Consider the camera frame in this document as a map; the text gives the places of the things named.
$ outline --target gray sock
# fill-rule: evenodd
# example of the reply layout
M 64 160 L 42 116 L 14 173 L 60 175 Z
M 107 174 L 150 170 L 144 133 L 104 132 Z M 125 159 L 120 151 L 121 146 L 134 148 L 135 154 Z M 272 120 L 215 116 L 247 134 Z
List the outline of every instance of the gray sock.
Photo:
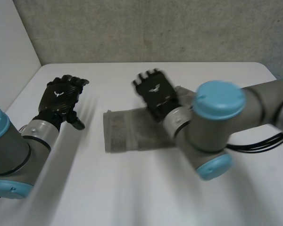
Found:
M 180 104 L 190 107 L 195 93 L 180 86 L 175 90 Z M 145 151 L 175 146 L 162 123 L 157 123 L 146 108 L 108 111 L 103 115 L 103 122 L 106 152 Z

